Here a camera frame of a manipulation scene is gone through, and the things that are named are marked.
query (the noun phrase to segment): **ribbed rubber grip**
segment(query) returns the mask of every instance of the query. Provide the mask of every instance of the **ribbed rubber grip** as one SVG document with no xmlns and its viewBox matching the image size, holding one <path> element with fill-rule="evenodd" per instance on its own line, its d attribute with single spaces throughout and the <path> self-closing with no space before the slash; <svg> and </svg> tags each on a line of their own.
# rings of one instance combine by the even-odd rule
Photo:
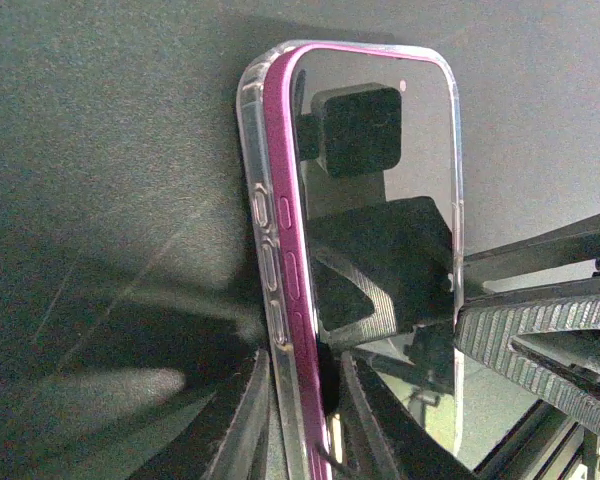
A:
<svg viewBox="0 0 600 480">
<path fill-rule="evenodd" d="M 556 285 L 468 302 L 458 317 L 456 346 L 600 435 L 600 390 L 584 387 L 557 362 L 516 346 L 517 335 L 600 329 L 600 293 L 562 296 L 562 290 Z M 541 298 L 551 291 L 558 298 Z"/>
</svg>

